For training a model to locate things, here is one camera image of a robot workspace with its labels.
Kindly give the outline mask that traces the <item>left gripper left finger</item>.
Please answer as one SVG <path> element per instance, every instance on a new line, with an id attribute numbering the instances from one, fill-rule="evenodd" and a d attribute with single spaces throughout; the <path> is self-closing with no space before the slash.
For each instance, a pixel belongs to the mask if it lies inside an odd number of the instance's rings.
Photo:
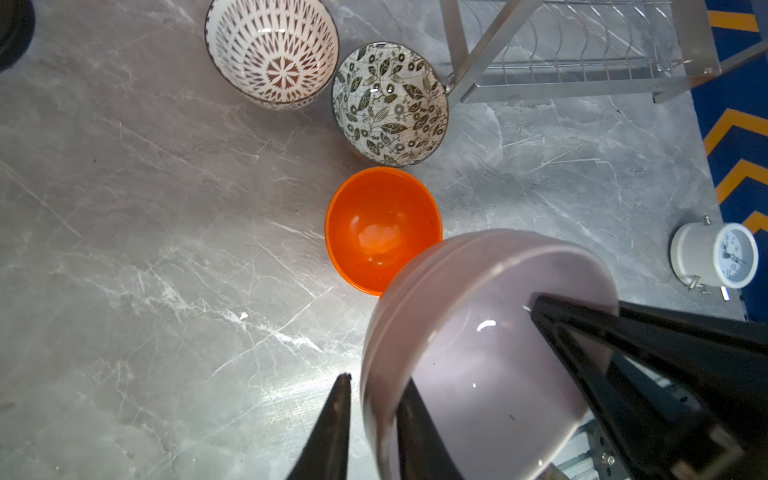
<path id="1" fill-rule="evenodd" d="M 351 381 L 340 374 L 288 480 L 346 480 L 351 420 Z"/>

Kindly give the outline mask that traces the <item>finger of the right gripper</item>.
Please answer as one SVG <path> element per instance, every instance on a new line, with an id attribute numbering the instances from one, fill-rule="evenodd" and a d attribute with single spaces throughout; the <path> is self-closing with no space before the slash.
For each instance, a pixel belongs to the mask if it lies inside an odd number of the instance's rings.
<path id="1" fill-rule="evenodd" d="M 766 325 L 547 295 L 530 316 L 629 477 L 766 478 Z"/>

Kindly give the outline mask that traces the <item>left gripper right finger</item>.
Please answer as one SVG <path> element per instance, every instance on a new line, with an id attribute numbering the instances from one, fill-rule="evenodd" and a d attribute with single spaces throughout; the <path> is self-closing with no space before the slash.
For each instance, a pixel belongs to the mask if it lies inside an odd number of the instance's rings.
<path id="1" fill-rule="evenodd" d="M 398 404 L 396 427 L 401 479 L 463 479 L 412 379 Z"/>

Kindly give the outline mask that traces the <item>lavender bowl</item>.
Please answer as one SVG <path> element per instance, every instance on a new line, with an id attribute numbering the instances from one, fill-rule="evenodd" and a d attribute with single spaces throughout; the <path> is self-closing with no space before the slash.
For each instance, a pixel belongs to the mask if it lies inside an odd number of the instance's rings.
<path id="1" fill-rule="evenodd" d="M 492 229 L 417 255 L 380 296 L 366 332 L 361 407 L 379 475 L 396 479 L 396 406 L 414 384 L 467 479 L 532 479 L 588 406 L 533 324 L 548 295 L 611 315 L 614 279 L 588 249 Z"/>

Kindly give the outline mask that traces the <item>orange bowl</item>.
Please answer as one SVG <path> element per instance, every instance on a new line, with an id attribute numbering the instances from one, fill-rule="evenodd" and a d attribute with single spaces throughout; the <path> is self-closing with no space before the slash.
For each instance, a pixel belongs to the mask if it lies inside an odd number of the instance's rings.
<path id="1" fill-rule="evenodd" d="M 329 258 L 354 288 L 381 295 L 417 255 L 443 240 L 439 206 L 415 176 L 374 167 L 349 177 L 327 209 Z"/>

